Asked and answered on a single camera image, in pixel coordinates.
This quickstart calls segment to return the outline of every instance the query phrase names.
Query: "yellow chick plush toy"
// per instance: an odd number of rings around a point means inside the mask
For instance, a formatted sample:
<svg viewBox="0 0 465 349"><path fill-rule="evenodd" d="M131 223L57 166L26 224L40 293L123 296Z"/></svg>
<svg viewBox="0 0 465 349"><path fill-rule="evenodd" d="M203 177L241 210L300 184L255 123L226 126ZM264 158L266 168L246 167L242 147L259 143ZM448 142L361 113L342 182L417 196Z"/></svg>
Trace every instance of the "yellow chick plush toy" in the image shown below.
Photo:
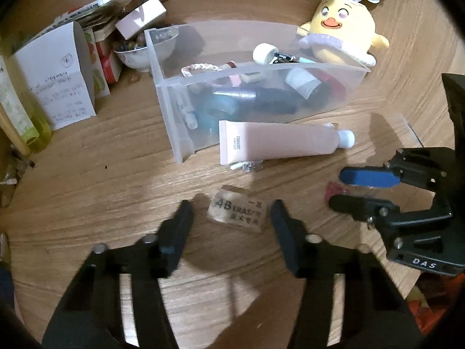
<svg viewBox="0 0 465 349"><path fill-rule="evenodd" d="M298 30L306 35L299 41L301 46L311 48L325 63L374 66L376 60L368 50L371 46L388 48L389 41L376 34L373 17L360 1L322 0L313 19Z"/></svg>

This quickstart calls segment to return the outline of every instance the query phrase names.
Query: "orange beak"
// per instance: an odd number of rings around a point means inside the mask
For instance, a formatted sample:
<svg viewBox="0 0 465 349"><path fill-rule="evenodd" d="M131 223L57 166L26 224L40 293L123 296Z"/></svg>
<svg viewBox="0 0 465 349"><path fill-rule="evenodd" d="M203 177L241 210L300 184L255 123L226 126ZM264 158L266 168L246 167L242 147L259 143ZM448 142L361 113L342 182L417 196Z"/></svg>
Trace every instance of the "orange beak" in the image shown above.
<svg viewBox="0 0 465 349"><path fill-rule="evenodd" d="M326 29L340 29L342 27L342 23L331 17L326 21L321 21L321 26L325 27Z"/></svg>

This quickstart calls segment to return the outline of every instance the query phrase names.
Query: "plastic container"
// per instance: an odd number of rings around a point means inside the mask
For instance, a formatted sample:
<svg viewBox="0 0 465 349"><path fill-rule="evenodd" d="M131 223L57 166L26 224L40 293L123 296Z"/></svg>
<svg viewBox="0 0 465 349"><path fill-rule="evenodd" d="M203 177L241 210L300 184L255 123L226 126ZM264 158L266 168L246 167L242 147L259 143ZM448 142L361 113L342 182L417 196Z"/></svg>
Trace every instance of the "plastic container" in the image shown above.
<svg viewBox="0 0 465 349"><path fill-rule="evenodd" d="M161 31L174 31L171 55L164 58ZM258 65L253 50L260 43L280 52L312 58L300 48L297 26L261 21L206 21L146 30L153 81L174 157L182 162L196 150L219 143L219 121L287 123L343 107L369 69L322 63ZM181 68L206 63L236 68L194 71L184 77ZM294 71L308 72L308 81L296 80ZM233 83L242 80L240 86ZM318 79L315 90L310 81Z"/></svg>

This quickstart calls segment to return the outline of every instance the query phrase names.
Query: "wooden desk surface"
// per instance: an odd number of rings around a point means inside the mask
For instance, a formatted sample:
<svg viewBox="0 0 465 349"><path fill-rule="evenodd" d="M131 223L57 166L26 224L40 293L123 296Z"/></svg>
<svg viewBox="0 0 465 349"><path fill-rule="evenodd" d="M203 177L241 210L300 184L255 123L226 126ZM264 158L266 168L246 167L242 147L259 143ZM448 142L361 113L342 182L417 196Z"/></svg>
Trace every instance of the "wooden desk surface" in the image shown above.
<svg viewBox="0 0 465 349"><path fill-rule="evenodd" d="M68 7L91 0L61 0L59 8L56 1L19 0L3 32L38 31ZM301 24L319 1L171 0L167 8L173 22L247 18ZM256 235L206 221L208 201L222 185L247 189L268 201L283 199L294 217L332 243L370 244L406 295L419 273L387 262L378 234L331 212L324 191L344 165L380 165L396 148L419 145L417 136L424 145L452 145L439 77L444 71L464 73L465 51L434 0L384 0L373 15L377 32L390 39L391 48L379 53L378 65L350 106L314 119L354 130L357 145L351 150L270 162L257 174L220 166L218 147L176 164L147 74L134 85L126 74L111 96L98 101L97 117L57 131L50 146L34 157L37 166L18 185L11 206L0 211L0 228L11 241L19 305L34 336L43 335L92 244L129 245L155 231L181 199L190 199L194 227L178 271L162 282L179 345L225 348L232 337L235 346L287 345L302 281L286 271L269 224ZM428 208L432 199L408 186L383 193L407 210ZM122 284L127 286L127 279ZM123 296L127 302L127 287ZM330 342L337 336L341 311L334 316ZM134 342L130 322L127 330Z"/></svg>

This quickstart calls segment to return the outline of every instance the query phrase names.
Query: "bowl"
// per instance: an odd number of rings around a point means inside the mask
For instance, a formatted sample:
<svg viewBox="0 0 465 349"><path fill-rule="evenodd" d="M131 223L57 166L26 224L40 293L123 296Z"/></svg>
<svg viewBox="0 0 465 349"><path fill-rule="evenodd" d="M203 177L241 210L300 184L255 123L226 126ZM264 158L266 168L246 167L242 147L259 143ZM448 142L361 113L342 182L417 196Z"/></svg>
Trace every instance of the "bowl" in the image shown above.
<svg viewBox="0 0 465 349"><path fill-rule="evenodd" d="M169 39L153 45L159 62L164 61L173 53L176 39L179 35L178 28L176 27L169 27L167 32L170 35ZM115 51L115 54L129 68L133 68L139 72L148 72L150 70L150 58L147 47L131 51Z"/></svg>

